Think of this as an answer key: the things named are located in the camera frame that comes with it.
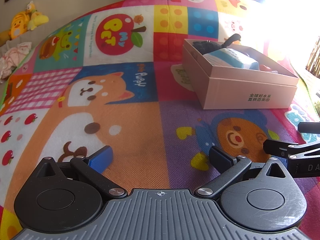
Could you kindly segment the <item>pink cardboard box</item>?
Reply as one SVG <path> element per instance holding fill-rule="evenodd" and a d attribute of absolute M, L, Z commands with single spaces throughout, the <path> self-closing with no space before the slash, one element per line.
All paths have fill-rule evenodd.
<path fill-rule="evenodd" d="M 186 39 L 182 66 L 203 109 L 289 108 L 298 77 L 251 47 L 233 44 L 231 48 L 247 53 L 271 71 L 212 65 L 193 46 L 193 40 Z"/>

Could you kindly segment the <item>blue white tissue pack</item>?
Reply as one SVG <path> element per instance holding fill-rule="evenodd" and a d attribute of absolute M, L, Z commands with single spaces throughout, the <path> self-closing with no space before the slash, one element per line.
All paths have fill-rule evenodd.
<path fill-rule="evenodd" d="M 260 70 L 258 61 L 234 49 L 222 48 L 203 57 L 213 66 Z"/>

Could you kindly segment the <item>black plush cat toy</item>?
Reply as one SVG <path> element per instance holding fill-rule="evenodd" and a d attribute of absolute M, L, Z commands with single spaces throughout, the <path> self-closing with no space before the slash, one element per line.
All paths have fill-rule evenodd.
<path fill-rule="evenodd" d="M 198 50 L 202 55 L 208 54 L 223 48 L 227 48 L 230 46 L 233 42 L 235 41 L 241 41 L 241 36 L 240 34 L 233 34 L 231 37 L 227 38 L 225 42 L 222 44 L 219 44 L 217 42 L 213 41 L 194 41 L 193 42 L 193 47 Z"/>

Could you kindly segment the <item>red round-head toy figure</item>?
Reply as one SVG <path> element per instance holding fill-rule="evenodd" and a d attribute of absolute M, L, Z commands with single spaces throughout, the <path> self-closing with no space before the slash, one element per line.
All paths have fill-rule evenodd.
<path fill-rule="evenodd" d="M 264 64 L 260 64 L 259 69 L 260 69 L 260 71 L 263 71 L 263 72 L 271 72 L 272 71 L 272 69 L 270 67 L 268 67 Z"/>

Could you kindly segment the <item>colourful cartoon play mat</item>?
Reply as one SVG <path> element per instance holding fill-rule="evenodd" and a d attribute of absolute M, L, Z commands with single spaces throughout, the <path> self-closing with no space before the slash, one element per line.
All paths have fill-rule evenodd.
<path fill-rule="evenodd" d="M 319 141 L 297 129 L 311 122 L 307 97 L 203 109 L 182 66 L 186 39 L 233 34 L 241 41 L 227 48 L 270 58 L 266 33 L 249 0 L 127 0 L 50 34 L 1 106 L 1 239 L 319 239 L 319 177 L 293 178 L 263 150 L 267 139 Z M 102 175 L 124 198 L 103 199 L 71 168 L 104 146 Z M 252 161 L 217 200 L 194 195 L 220 175 L 213 146 Z"/>

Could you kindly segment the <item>pink white crumpled cloth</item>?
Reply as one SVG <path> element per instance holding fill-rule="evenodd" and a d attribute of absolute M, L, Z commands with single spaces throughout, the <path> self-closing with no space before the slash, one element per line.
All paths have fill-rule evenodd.
<path fill-rule="evenodd" d="M 1 82 L 6 80 L 31 51 L 31 42 L 23 42 L 10 48 L 1 56 Z"/>

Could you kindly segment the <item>grey sofa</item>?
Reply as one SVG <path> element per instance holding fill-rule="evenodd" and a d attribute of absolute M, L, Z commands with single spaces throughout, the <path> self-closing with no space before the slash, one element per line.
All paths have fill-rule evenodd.
<path fill-rule="evenodd" d="M 39 52 L 39 44 L 50 34 L 50 30 L 42 25 L 33 31 L 28 31 L 12 41 L 7 41 L 1 46 L 1 72 L 3 64 L 12 63 L 15 75 L 32 74 L 36 55 Z"/>

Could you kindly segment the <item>long yellow banana pillow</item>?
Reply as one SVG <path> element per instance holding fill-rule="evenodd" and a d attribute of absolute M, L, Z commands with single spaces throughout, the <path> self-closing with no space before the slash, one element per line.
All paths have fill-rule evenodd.
<path fill-rule="evenodd" d="M 0 47 L 3 46 L 7 41 L 10 41 L 10 30 L 0 32 Z"/>

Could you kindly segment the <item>yellow bear plush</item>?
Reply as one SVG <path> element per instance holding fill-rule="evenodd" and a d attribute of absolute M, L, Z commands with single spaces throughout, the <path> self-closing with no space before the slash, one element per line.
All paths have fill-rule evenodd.
<path fill-rule="evenodd" d="M 49 17 L 38 12 L 33 1 L 30 1 L 27 4 L 26 13 L 30 17 L 30 20 L 27 25 L 28 31 L 32 31 L 38 26 L 41 26 L 49 22 Z"/>

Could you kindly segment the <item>yellow duck plush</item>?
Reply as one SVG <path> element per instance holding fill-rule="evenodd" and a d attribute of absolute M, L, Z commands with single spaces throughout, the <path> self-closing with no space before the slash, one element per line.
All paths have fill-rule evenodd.
<path fill-rule="evenodd" d="M 12 19 L 9 36 L 13 40 L 27 32 L 30 16 L 24 11 L 17 13 Z"/>

